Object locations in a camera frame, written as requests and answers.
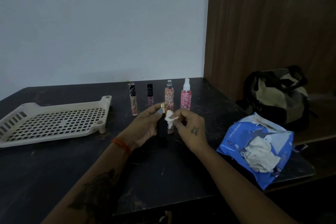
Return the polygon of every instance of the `wet wipes pack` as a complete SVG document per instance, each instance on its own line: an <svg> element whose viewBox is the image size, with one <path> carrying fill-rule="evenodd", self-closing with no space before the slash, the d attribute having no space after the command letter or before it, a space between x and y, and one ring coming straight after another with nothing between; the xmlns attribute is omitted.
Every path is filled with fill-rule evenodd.
<svg viewBox="0 0 336 224"><path fill-rule="evenodd" d="M293 137L292 131L254 113L228 129L217 152L234 158L265 190L287 163Z"/></svg>

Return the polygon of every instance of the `white wall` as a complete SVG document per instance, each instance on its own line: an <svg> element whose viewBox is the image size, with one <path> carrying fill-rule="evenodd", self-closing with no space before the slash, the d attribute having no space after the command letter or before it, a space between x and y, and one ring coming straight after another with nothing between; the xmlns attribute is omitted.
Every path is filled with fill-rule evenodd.
<svg viewBox="0 0 336 224"><path fill-rule="evenodd" d="M29 86L202 77L207 7L208 0L0 0L0 99Z"/></svg>

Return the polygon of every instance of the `beige plastic tray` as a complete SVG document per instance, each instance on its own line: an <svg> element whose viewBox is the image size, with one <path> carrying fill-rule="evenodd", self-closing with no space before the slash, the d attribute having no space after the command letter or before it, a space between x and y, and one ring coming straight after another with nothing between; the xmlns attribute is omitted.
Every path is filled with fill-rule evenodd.
<svg viewBox="0 0 336 224"><path fill-rule="evenodd" d="M111 96L97 102L39 106L26 103L0 120L0 147L105 132Z"/></svg>

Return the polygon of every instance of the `red thread bracelet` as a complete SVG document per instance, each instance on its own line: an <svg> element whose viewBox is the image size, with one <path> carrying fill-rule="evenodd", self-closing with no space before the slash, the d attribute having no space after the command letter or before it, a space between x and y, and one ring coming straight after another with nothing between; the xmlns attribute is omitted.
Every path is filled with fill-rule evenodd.
<svg viewBox="0 0 336 224"><path fill-rule="evenodd" d="M112 143L115 143L115 144L119 145L120 147L124 148L125 151L128 153L128 155L131 155L131 154L132 154L131 149L128 147L127 144L125 144L124 141L122 141L122 140L120 140L120 139L118 139L118 138L115 137L115 138L112 140Z"/></svg>

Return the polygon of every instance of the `arm tattoo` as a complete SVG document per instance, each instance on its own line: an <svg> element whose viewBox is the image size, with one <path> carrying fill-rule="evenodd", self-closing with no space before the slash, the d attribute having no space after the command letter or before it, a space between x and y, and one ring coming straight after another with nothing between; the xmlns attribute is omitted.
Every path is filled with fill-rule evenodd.
<svg viewBox="0 0 336 224"><path fill-rule="evenodd" d="M91 218L95 219L95 223L103 223L110 208L110 201L116 195L117 177L118 174L115 175L114 169L111 169L98 175L92 182L83 184L84 189L74 197L68 207L75 210L85 209L88 215L86 223L89 223Z"/></svg>
<svg viewBox="0 0 336 224"><path fill-rule="evenodd" d="M192 130L190 131L191 133L195 134L197 136L198 130L200 127L196 128L195 126L192 128Z"/></svg>

